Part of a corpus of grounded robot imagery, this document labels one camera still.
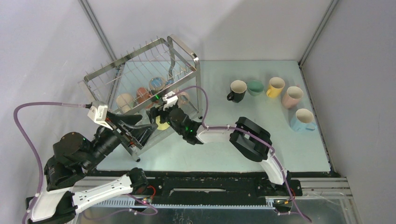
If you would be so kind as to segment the light blue mug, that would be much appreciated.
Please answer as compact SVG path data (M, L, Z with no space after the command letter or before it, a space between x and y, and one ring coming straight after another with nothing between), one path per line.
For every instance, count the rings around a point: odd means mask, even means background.
M317 125L314 114L305 108L298 109L290 120L290 127L296 132L315 131Z

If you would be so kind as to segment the black mug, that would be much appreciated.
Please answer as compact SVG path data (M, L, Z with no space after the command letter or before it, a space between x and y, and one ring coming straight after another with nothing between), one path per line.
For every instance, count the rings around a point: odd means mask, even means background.
M241 80L235 80L230 84L230 92L226 99L235 103L243 100L247 91L247 84Z

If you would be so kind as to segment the pink faceted mug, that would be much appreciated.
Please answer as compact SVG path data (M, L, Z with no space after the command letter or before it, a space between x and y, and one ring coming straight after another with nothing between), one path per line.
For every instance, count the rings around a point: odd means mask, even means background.
M298 86L291 86L287 89L284 94L281 103L285 109L290 109L296 106L300 100L303 98L304 92Z

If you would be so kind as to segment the yellow mug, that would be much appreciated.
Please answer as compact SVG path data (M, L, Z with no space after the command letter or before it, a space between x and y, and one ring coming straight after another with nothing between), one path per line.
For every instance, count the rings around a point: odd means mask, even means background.
M269 80L269 86L266 95L269 98L276 98L281 94L284 87L285 87L285 81L282 78L272 77Z

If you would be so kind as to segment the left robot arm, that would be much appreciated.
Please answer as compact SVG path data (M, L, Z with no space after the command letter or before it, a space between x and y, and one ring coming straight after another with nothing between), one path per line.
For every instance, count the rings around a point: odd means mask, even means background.
M140 124L141 115L108 113L92 140L80 133L65 134L53 145L54 154L44 166L46 186L27 200L27 224L64 224L77 214L107 199L123 194L143 194L148 180L141 168L133 168L114 181L74 192L74 185L91 176L97 166L119 145L144 146L156 123Z

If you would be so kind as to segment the mint green mug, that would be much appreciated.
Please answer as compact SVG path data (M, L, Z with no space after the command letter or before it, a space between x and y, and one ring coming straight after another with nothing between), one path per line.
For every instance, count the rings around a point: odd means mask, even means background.
M251 96L256 97L264 91L264 85L260 81L249 81L247 82L247 90Z

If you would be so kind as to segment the yellow-green mug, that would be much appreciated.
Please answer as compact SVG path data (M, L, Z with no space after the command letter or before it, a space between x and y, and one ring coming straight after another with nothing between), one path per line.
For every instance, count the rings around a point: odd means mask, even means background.
M156 117L157 130L164 131L170 127L167 122L161 123L161 117Z

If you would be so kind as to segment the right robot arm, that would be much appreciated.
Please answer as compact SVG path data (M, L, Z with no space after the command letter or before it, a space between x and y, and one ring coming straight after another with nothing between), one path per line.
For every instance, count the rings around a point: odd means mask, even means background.
M151 108L147 115L152 123L169 125L183 140L191 145L211 142L230 142L245 158L259 163L277 195L290 189L288 171L282 166L272 147L270 133L246 117L239 117L234 125L207 126L192 120L181 108L173 106Z

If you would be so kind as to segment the large pink mug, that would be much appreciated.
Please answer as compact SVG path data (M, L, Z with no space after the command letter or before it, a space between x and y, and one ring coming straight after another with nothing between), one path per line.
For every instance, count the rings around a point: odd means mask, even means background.
M177 105L179 107L183 105L187 105L190 102L190 95L185 91L179 91L177 97L178 97Z

